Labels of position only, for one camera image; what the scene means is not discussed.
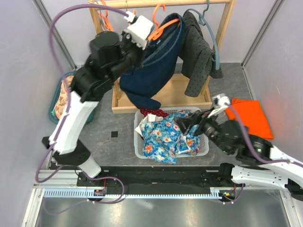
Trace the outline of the blue floral skirt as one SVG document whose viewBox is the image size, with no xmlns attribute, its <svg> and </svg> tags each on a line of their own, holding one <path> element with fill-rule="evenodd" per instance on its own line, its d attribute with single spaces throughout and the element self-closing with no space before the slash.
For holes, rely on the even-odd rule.
<svg viewBox="0 0 303 227">
<path fill-rule="evenodd" d="M 175 120 L 187 117 L 190 111 L 169 114 L 160 122 L 142 124 L 145 137 L 143 155 L 158 162 L 176 164 L 176 155 L 195 156 L 199 151 L 201 136 L 194 136 L 197 126 L 193 126 L 187 135 L 183 135 Z"/>
</svg>

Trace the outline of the dark denim skirt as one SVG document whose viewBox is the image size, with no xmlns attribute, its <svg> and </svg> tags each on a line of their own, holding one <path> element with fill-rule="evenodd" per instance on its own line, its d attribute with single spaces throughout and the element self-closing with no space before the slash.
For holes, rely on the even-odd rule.
<svg viewBox="0 0 303 227">
<path fill-rule="evenodd" d="M 138 109 L 157 110 L 161 103 L 152 99 L 174 74 L 179 50 L 185 36 L 185 22 L 178 13 L 168 15 L 162 25 L 179 19 L 151 41 L 140 67 L 132 66 L 120 77 L 120 88 Z"/>
</svg>

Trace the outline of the orange hanger of denim skirt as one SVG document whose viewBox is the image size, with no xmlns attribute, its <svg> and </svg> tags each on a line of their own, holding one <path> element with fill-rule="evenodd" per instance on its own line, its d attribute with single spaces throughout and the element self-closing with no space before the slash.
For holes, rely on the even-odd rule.
<svg viewBox="0 0 303 227">
<path fill-rule="evenodd" d="M 178 26 L 180 25 L 180 19 L 176 18 L 160 26 L 159 22 L 156 21 L 156 13 L 160 7 L 162 7 L 163 11 L 166 10 L 166 6 L 164 3 L 160 3 L 154 8 L 154 11 L 152 13 L 152 22 L 156 25 L 156 29 L 149 35 L 148 41 L 156 41 L 162 36 L 164 29 L 168 28 L 170 25 L 175 23 L 177 23 Z"/>
</svg>

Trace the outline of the red polka dot skirt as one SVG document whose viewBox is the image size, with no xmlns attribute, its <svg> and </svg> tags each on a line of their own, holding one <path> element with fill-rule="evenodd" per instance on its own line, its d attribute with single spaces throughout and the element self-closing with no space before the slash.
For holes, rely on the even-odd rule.
<svg viewBox="0 0 303 227">
<path fill-rule="evenodd" d="M 167 117 L 169 114 L 164 112 L 163 110 L 161 109 L 158 109 L 158 110 L 149 110 L 149 109 L 144 109 L 144 108 L 141 108 L 139 109 L 140 110 L 140 113 L 146 117 L 148 114 L 153 114 L 155 116 L 158 116 L 158 117 Z"/>
</svg>

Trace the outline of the orange hanger of white skirt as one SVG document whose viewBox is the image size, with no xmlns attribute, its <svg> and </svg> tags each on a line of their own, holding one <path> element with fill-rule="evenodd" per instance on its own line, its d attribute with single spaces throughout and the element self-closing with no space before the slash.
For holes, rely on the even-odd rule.
<svg viewBox="0 0 303 227">
<path fill-rule="evenodd" d="M 113 27 L 110 24 L 109 19 L 108 19 L 108 10 L 105 10 L 105 14 L 103 14 L 101 12 L 101 10 L 99 10 L 98 14 L 100 16 L 101 27 L 102 27 L 103 31 L 112 31 L 112 32 L 114 32 L 114 29 L 113 29 Z"/>
</svg>

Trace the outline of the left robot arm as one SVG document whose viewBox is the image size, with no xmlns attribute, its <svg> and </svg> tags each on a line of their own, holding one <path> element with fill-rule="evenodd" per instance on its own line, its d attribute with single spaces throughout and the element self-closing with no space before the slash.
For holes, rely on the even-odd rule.
<svg viewBox="0 0 303 227">
<path fill-rule="evenodd" d="M 118 78 L 132 66 L 139 66 L 150 33 L 127 29 L 121 35 L 102 32 L 89 43 L 90 55 L 68 85 L 68 101 L 59 123 L 43 143 L 62 166 L 77 166 L 86 173 L 93 186 L 104 181 L 100 166 L 80 142 L 79 135 L 87 118 L 104 94 L 111 90 Z"/>
</svg>

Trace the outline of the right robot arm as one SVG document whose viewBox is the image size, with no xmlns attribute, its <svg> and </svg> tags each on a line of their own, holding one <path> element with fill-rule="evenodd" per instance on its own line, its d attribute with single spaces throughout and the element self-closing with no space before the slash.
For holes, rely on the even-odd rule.
<svg viewBox="0 0 303 227">
<path fill-rule="evenodd" d="M 219 124 L 210 111 L 196 111 L 175 119 L 183 135 L 191 130 L 195 136 L 205 135 L 223 153 L 235 155 L 241 166 L 223 165 L 217 174 L 222 186 L 256 184 L 274 186 L 290 192 L 292 198 L 303 200 L 303 164 L 282 152 L 271 142 L 248 133 L 248 128 L 237 120 Z"/>
</svg>

